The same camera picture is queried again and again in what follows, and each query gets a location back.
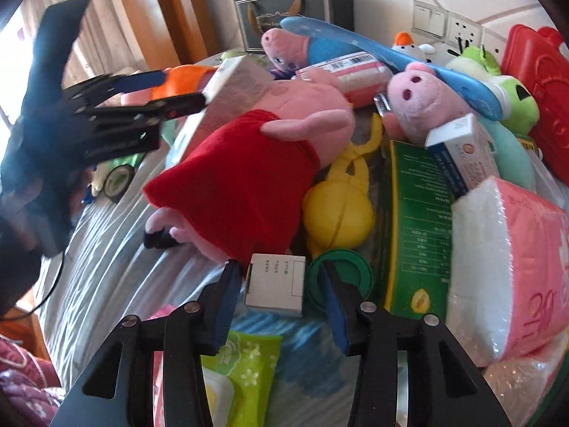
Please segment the pink package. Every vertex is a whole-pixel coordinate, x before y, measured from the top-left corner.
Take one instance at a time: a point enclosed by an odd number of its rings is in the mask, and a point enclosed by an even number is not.
[[[166,305],[155,314],[150,316],[149,319],[163,318],[169,316],[176,307],[173,305]],[[153,411],[154,411],[154,427],[164,427],[164,399],[162,393],[162,360],[164,352],[154,352],[154,367],[153,367]]]
[[[310,80],[309,69],[331,72],[339,81],[338,89],[354,108],[373,104],[377,93],[385,93],[393,74],[389,68],[365,51],[346,54],[329,61],[297,70],[303,80]]]
[[[568,237],[566,212],[499,178],[454,203],[447,325],[477,366],[569,325]]]

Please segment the red dress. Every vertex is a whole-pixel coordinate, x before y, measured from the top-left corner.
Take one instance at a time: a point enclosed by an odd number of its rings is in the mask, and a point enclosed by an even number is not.
[[[247,112],[143,188],[152,205],[179,211],[245,271],[252,254],[288,249],[303,197],[320,168],[308,141],[278,141],[261,133],[273,120],[278,117],[272,112]]]

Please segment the bed sheet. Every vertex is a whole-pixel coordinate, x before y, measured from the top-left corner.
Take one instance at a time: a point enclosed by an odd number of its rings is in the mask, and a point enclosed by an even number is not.
[[[371,111],[360,113],[354,143],[369,137]],[[39,311],[46,346],[62,385],[69,389],[114,326],[127,314],[147,319],[164,305],[197,298],[221,267],[192,245],[168,251],[142,246],[144,222],[154,210],[141,189],[164,168],[168,147],[149,154],[118,204],[104,196],[88,206],[65,254],[62,279]],[[376,200],[376,161],[370,163],[370,197]],[[373,236],[360,252],[373,255]],[[60,260],[45,261],[36,299],[50,289]],[[232,327],[282,335],[283,345],[266,415],[267,427],[345,426],[359,358],[335,347],[325,318],[309,307],[303,319],[237,307]]]

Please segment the window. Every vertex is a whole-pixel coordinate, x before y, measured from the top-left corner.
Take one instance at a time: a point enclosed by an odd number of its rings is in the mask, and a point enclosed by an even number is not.
[[[14,123],[20,115],[32,61],[32,44],[24,36],[22,14],[18,10],[0,32],[0,106]],[[0,123],[0,159],[10,132]]]

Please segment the electrical outlet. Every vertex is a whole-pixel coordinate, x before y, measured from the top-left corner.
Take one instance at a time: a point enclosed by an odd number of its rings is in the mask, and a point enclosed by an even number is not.
[[[476,24],[476,22],[459,14],[449,13],[445,42],[455,48],[460,48],[460,39],[463,49],[466,48],[467,44],[479,47],[482,41],[482,31],[483,28],[480,24]]]
[[[506,52],[507,40],[498,35],[496,32],[490,29],[484,29],[484,35],[482,36],[482,44],[484,49],[493,55],[499,64],[502,64],[502,59],[504,59],[504,53]]]

